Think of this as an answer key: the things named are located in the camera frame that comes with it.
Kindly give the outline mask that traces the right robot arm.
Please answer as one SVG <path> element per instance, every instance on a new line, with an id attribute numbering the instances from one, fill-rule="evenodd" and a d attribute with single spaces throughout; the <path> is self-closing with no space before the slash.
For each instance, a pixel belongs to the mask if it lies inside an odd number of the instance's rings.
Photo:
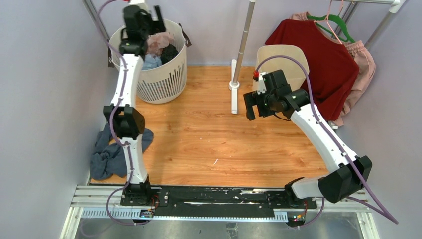
<path id="1" fill-rule="evenodd" d="M 254 71 L 253 80 L 254 90 L 243 95 L 247 118 L 255 120 L 254 106 L 260 117 L 282 113 L 305 134 L 329 171 L 325 176 L 301 177 L 286 184 L 287 206 L 296 208 L 305 198 L 313 197 L 337 203 L 364 188 L 372 161 L 368 156 L 358 156 L 345 145 L 310 102 L 307 91 L 293 91 L 282 70 Z"/>

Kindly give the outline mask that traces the pink plastic trash bag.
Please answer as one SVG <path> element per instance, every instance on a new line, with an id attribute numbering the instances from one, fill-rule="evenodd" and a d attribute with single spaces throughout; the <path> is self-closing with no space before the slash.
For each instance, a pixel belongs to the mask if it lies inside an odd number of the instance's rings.
<path id="1" fill-rule="evenodd" d="M 174 42 L 174 35 L 170 32 L 161 32 L 150 35 L 147 39 L 147 53 L 160 56 L 164 48 L 168 47 Z"/>

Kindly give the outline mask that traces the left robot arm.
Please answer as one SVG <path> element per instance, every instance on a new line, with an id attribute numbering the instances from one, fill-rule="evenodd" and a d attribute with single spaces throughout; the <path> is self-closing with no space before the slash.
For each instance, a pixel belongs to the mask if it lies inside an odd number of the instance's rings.
<path id="1" fill-rule="evenodd" d="M 144 0 L 130 0 L 123 9 L 125 26 L 120 33 L 119 47 L 109 46 L 119 57 L 119 76 L 114 97 L 103 113 L 111 133 L 124 152 L 127 180 L 122 189 L 123 206 L 153 206 L 153 194 L 143 160 L 142 137 L 145 118 L 135 108 L 136 90 L 147 54 L 149 36 L 165 32 L 160 7 L 155 6 L 157 17 L 153 18 Z"/>

